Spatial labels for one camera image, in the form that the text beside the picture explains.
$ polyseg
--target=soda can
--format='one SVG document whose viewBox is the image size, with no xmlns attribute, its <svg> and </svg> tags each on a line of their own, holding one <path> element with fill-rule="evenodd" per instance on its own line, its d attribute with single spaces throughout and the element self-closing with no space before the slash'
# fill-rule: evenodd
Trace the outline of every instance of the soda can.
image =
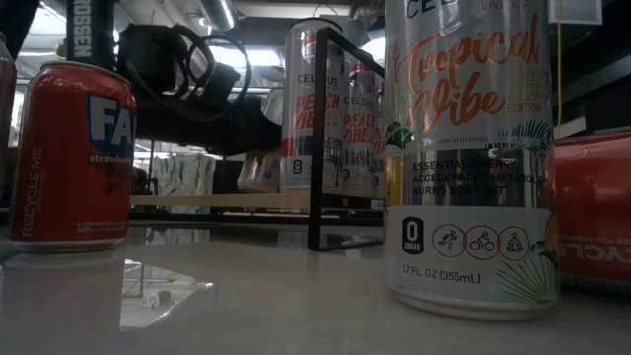
<svg viewBox="0 0 631 355">
<path fill-rule="evenodd" d="M 7 39 L 0 33 L 0 186 L 4 186 L 11 114 L 18 79 L 16 64 L 7 50 L 6 42 Z"/>
<path fill-rule="evenodd" d="M 316 92 L 317 31 L 341 28 L 325 19 L 309 18 L 294 24 L 285 39 L 285 97 L 283 100 L 283 144 L 281 192 L 305 192 L 311 187 L 314 103 Z M 326 62 L 324 128 L 324 172 L 322 188 L 329 193 L 341 190 L 342 142 L 345 113 L 342 93 L 344 55 L 330 42 Z"/>
<path fill-rule="evenodd" d="M 386 284 L 524 320 L 560 295 L 547 1 L 386 2 Z"/>
<path fill-rule="evenodd" d="M 364 64 L 351 66 L 349 95 L 344 98 L 344 149 L 342 175 L 344 193 L 359 197 L 373 195 L 375 132 L 375 74 Z"/>
<path fill-rule="evenodd" d="M 386 152 L 386 119 L 384 117 L 384 92 L 386 82 L 379 75 L 375 76 L 375 144 L 373 145 L 373 198 L 384 199 L 384 153 Z"/>
<path fill-rule="evenodd" d="M 563 285 L 631 296 L 631 132 L 555 144 Z"/>
<path fill-rule="evenodd" d="M 124 258 L 112 250 L 23 253 L 6 261 L 0 272 L 3 353 L 102 353 L 119 336 L 123 269 Z"/>
<path fill-rule="evenodd" d="M 25 250 L 110 248 L 127 232 L 136 102 L 117 74 L 45 63 L 25 98 L 10 240 Z"/>
</svg>

